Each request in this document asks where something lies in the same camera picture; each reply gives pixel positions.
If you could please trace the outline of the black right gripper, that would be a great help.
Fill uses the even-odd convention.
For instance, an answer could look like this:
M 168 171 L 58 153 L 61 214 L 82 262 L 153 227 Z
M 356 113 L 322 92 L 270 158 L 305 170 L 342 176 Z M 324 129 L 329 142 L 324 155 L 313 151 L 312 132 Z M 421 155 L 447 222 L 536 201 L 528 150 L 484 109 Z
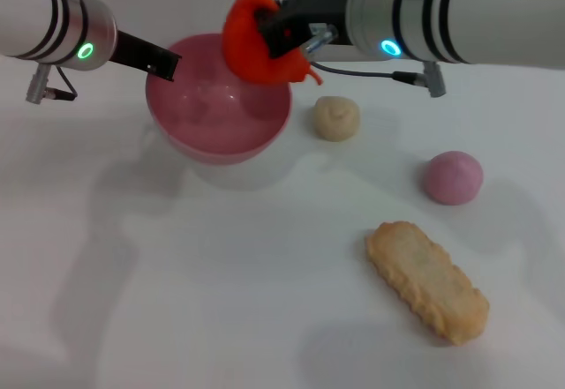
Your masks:
M 267 45 L 268 57 L 276 59 L 298 49 L 313 37 L 313 25 L 333 26 L 335 45 L 351 45 L 345 15 L 348 0 L 276 0 L 274 8 L 253 13 L 257 29 Z

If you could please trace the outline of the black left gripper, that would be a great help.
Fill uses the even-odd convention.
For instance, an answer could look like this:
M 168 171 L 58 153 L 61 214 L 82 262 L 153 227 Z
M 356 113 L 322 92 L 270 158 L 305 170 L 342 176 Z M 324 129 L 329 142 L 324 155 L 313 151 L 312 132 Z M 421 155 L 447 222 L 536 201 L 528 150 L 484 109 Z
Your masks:
M 172 82 L 182 57 L 170 50 L 151 46 L 148 41 L 118 31 L 116 47 L 109 60 Z

